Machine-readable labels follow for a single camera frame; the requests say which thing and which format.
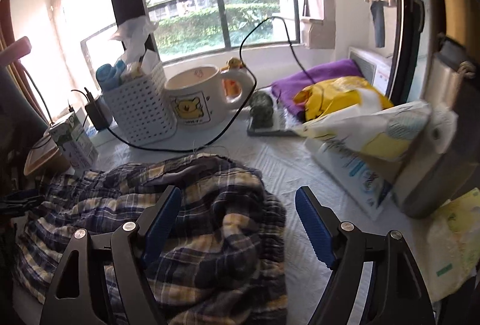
black cable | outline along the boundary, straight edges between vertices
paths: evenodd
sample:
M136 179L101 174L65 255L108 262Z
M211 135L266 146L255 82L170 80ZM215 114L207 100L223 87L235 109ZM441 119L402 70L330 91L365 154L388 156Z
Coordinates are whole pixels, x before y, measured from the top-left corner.
M85 99L87 99L87 103L90 101L88 99L88 96L85 94L85 92L80 91L79 89L71 89L70 92L80 92L85 97Z
M30 150L40 149L42 146L45 146L46 144L48 144L51 139L52 139L52 137L50 136L49 138L46 139L46 141L42 145L35 146L35 148L30 148Z
M268 17L267 19L261 21L260 24L258 24L258 25L255 27L255 29L253 29L251 32L249 32L249 34L245 37L245 39L248 38L249 35L250 35L251 33L253 33L258 26L260 26L263 22L268 21L269 19L281 19L281 20L282 20L283 25L285 26L286 39L287 39L288 42L289 42L289 46L290 46L290 50L291 50L291 52L292 52L292 54L293 54L293 58L294 58L295 61L297 62L297 65L300 67L300 69L303 70L303 73L305 73L305 74L307 75L307 77L310 79L311 83L312 83L312 84L316 84L316 81L315 81L315 80L310 76L310 74L306 71L306 69L305 69L305 68L303 67L303 65L300 63L300 60L298 59L297 55L295 54L295 51L293 50L292 41L290 40L289 29L287 28L287 23L285 22L285 19L283 19L281 16L271 16L271 17ZM242 42L241 45L240 45L240 53L239 53L239 55L240 55L240 60L242 60L242 45L243 45L243 43L245 42L245 39L243 40L243 42Z
M21 63L20 63L20 65L21 65L23 71L26 73L26 75L30 79L30 81L32 82L33 87L37 90L38 95L40 96L40 99L42 99L43 105L45 106L45 109L46 109L46 113L49 115L50 125L53 125L53 120L52 120L52 116L50 115L50 110L47 107L47 104L45 103L45 100L44 100L42 94L40 93L40 90L38 89L37 85L35 84L35 81L33 81L32 76L30 76L30 73L28 73L27 69Z
M295 61L297 62L298 66L303 70L303 72L307 75L307 77L311 80L311 82L313 84L315 84L315 80L312 79L312 77L308 74L308 72L306 71L306 69L303 67L303 65L300 63L300 61L298 60L297 58L297 55L295 54L295 51L293 50L293 45L292 45L292 41L290 40L290 36L289 36L289 31L288 31L288 28L287 28L287 24L285 22L285 20L280 17L280 16L270 16L268 17L267 19L264 19L262 20L258 25L256 25L253 30L251 32L249 32L246 37L243 39L243 41L241 42L240 44L240 47L238 48L238 56L240 57L240 60L242 61L243 63L243 66L245 67L245 69L248 71L248 73L252 76L253 78L253 87L250 91L250 93L248 94L247 98L244 100L244 102L242 103L242 105L239 107L239 109L237 110L237 112L235 113L235 115L232 117L232 119L229 121L229 123L224 127L224 129L212 140L210 140L209 142L207 142L206 144L204 144L203 146L199 146L198 148L195 148L195 149L164 149L164 148L146 148L145 146L138 146L138 145L134 145L134 144L131 144L130 142L120 138L119 136L117 136L117 134L115 134L112 129L110 129L110 127L107 127L106 129L112 134L112 136L114 136L116 139L118 139L120 142L132 147L132 148L135 148L135 149L140 149L140 150L145 150L145 151L149 151L149 152L173 152L173 153L189 153L189 152L195 152L195 151L198 151L198 150L202 150L202 149L205 149L207 148L207 146L210 146L212 145L215 141L217 141L221 136L223 136L223 134L225 134L225 132L229 129L229 127L232 125L233 121L237 119L238 115L240 114L240 112L242 111L242 109L245 107L245 105L247 104L247 102L250 100L252 94L255 92L255 89L257 88L257 78L255 77L254 73L246 66L245 62L243 61L243 57L242 57L242 49L243 49L243 45L245 44L246 40L248 39L248 37L250 37L253 32L258 29L261 25L263 25L265 22L269 21L269 20L273 20L273 19L281 19L283 21L283 24L285 26L285 31L286 31L286 38L287 40L289 41L289 46L290 46L290 50L292 51L292 54L295 58ZM100 115L103 116L103 112L102 110L97 107Z

white tablecloth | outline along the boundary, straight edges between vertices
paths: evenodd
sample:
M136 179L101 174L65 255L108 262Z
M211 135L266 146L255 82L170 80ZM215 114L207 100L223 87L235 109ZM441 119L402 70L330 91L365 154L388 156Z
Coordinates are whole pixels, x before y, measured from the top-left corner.
M327 267L317 260L295 211L294 196L300 186L308 185L319 202L331 208L341 221L350 221L364 232L383 235L392 229L402 232L417 260L422 258L425 222L401 214L391 202L385 205L384 212L375 222L371 221L355 201L314 162L303 146L303 139L248 137L247 118L248 114L243 112L226 134L205 151L228 156L249 167L260 169L267 190L278 196L286 208L285 273L289 325L308 323L330 277ZM147 146L195 148L212 139L223 126L224 124L201 133L178 130L170 139ZM94 168L101 170L110 170L127 162L153 163L179 156L176 153L132 149L117 140L99 146L98 151L100 155ZM371 264L366 263L349 324L358 324L360 321L370 272ZM16 299L17 307L22 304L19 299Z

metal railing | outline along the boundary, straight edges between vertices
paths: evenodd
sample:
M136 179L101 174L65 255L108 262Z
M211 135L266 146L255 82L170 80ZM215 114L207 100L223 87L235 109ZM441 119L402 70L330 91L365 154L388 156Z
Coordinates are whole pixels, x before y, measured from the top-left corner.
M155 10L158 10L160 8L164 8L164 7L168 7L169 5L173 5L173 4L177 4L177 3L184 3L184 2L187 2L189 0L168 0L168 1L163 1L161 3L158 3L152 7L149 7L147 9L147 12L148 13L151 13L152 11L155 11ZM203 55L203 54L206 54L206 53L215 53L215 52L222 52L222 51L229 51L232 49L232 43L231 43L231 40L230 40L230 31L229 31L229 24L228 24L228 21L227 21L227 12L225 10L225 0L216 0L217 1L217 8L218 8L218 12L219 12L219 16L220 16L220 25L221 25L221 29L222 29L222 36L223 36L223 41L224 41L224 44L225 44L225 47L222 48L222 49L216 49L216 50L208 50L208 51L204 51L204 52L201 52L201 53L195 53L195 54L192 54L192 55L186 55L186 56L182 56L180 58L175 58L174 60L171 60L171 61L164 61L165 63L168 63L168 62L177 62L177 61L181 61L182 59L185 59L185 58L191 58L191 57L195 57L195 56L199 56L199 55ZM305 10L308 10L309 7L308 7L308 0L304 0L304 4L303 4L303 12L305 12ZM294 23L295 23L295 40L291 40L292 43L300 43L300 13L299 13L299 0L293 0L293 15L294 15ZM92 38L95 38L96 36L98 36L99 34L107 31L108 29L110 29L111 27L114 27L116 24L113 23L109 26L106 26L104 27L103 29L93 33L92 35L90 35L89 37L85 38L83 41L80 42L80 47L81 47L81 50L82 50L82 53L83 53L83 56L85 58L85 62L87 63L87 66L88 66L88 69L90 70L90 73L92 74L92 77L95 80L95 72L93 70L93 65L92 65L92 60L90 58L90 53L88 51L88 46L87 46L87 42L92 39ZM270 45L270 44L279 44L279 43L285 43L286 41L272 41L272 42L266 42L266 43L262 43L260 45Z

mug handle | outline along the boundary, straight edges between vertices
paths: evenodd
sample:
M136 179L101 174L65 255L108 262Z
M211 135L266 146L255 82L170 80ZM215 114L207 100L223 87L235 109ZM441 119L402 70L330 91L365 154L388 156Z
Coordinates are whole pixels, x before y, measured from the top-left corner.
M240 85L240 89L241 89L240 95L238 95L235 99L233 99L232 101L228 101L227 97L225 96L225 101L226 101L225 103L226 103L227 109L229 110L239 109L242 103L247 98L251 89L254 87L254 80L246 72L243 72L242 70L239 70L239 69L223 70L220 73L220 77L223 80L226 80L226 79L233 80Z

hanging jeans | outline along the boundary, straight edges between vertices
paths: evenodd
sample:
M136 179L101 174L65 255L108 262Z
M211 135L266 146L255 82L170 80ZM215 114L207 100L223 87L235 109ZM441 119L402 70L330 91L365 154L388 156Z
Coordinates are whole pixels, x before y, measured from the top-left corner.
M387 3L381 0L373 0L370 5L376 48L385 47L385 17L383 16L383 7L386 5Z

